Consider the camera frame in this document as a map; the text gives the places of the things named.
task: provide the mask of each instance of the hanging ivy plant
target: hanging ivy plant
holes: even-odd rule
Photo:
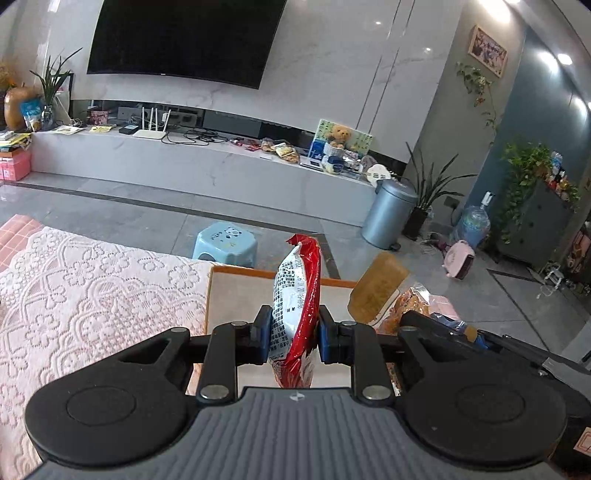
[[[489,102],[487,103],[487,105],[489,105],[490,107],[488,110],[482,112],[481,115],[486,118],[486,126],[489,127],[496,136],[497,132],[499,131],[499,125],[497,123],[497,113],[491,90],[491,86],[494,82],[492,80],[487,79],[482,74],[481,69],[477,67],[473,67],[472,65],[466,65],[461,61],[459,61],[456,64],[456,66],[457,75],[459,77],[462,77],[467,92],[476,95],[476,99],[474,100],[475,108],[485,103],[488,97]]]
[[[509,228],[521,226],[521,206],[531,196],[538,179],[545,179],[552,171],[550,149],[545,145],[518,147],[508,144],[504,159],[511,168],[508,174],[508,187],[505,201],[500,209],[496,227],[501,230],[501,239],[511,242]]]

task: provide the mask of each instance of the pink lace bedspread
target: pink lace bedspread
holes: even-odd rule
[[[24,409],[41,386],[173,326],[206,333],[212,266],[22,216],[0,228],[2,480],[19,480],[40,462]]]

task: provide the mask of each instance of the television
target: television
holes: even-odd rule
[[[88,73],[189,77],[257,89],[287,0],[105,0]]]

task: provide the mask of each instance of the pink box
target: pink box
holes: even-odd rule
[[[4,180],[19,181],[31,173],[31,150],[12,158],[0,158],[0,171]]]

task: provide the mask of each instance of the blue plastic stool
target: blue plastic stool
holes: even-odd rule
[[[209,260],[254,268],[256,238],[252,233],[232,223],[214,223],[197,235],[193,260]]]

